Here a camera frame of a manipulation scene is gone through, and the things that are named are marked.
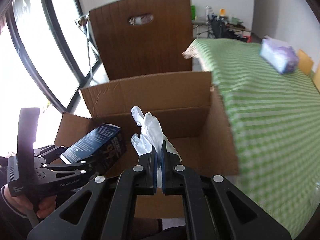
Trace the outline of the person's left hand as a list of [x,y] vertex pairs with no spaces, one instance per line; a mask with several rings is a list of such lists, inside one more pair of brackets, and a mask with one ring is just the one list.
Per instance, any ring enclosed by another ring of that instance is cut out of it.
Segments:
[[[4,200],[13,207],[15,210],[23,213],[25,215],[26,211],[33,211],[34,206],[31,201],[25,196],[20,195],[18,197],[13,197],[9,191],[8,185],[6,184],[2,188]],[[43,198],[39,205],[38,211],[36,213],[37,217],[40,219],[46,218],[49,216],[56,208],[56,196],[51,196]]]

